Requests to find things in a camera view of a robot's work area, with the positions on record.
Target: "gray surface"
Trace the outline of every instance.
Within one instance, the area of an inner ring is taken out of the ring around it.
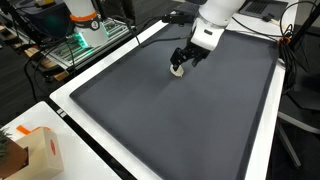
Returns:
[[[189,31],[168,26],[152,38]],[[169,59],[184,44],[136,48],[71,97],[164,179],[243,179],[277,54],[270,41],[226,32],[177,78]]]

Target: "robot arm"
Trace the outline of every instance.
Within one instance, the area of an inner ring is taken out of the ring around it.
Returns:
[[[202,59],[206,59],[220,40],[233,14],[243,5],[245,0],[188,0],[200,4],[199,15],[194,21],[191,38],[184,49],[177,48],[170,61],[171,72],[176,76],[183,75],[181,64],[193,59],[195,67]]]

